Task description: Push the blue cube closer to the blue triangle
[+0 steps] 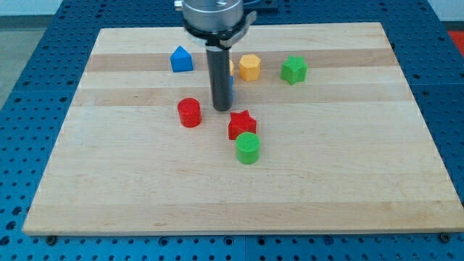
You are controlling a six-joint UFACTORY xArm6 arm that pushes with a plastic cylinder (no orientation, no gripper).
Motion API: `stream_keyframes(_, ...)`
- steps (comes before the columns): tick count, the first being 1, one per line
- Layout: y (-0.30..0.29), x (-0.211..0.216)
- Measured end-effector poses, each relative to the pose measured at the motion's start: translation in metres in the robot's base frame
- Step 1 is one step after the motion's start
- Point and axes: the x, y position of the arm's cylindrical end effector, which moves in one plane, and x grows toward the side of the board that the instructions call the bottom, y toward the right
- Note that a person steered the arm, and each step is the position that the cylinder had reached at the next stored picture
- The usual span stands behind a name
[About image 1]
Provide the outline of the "silver cylindrical robot flange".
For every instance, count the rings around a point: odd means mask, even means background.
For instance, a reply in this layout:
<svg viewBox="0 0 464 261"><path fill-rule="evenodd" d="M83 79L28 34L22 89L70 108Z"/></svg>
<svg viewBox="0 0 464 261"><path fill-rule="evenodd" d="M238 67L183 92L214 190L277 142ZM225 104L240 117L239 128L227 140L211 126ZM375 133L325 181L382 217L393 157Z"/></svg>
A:
<svg viewBox="0 0 464 261"><path fill-rule="evenodd" d="M206 49L231 48L257 19L242 0L175 0L174 7L191 40Z"/></svg>

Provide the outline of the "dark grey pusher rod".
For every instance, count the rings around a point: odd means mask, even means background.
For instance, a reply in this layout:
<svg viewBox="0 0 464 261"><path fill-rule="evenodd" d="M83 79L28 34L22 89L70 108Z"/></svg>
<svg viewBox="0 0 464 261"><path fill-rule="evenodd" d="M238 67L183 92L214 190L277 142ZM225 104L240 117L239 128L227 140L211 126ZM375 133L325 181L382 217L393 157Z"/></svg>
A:
<svg viewBox="0 0 464 261"><path fill-rule="evenodd" d="M207 65L213 107L220 112L231 108L229 50L208 49Z"/></svg>

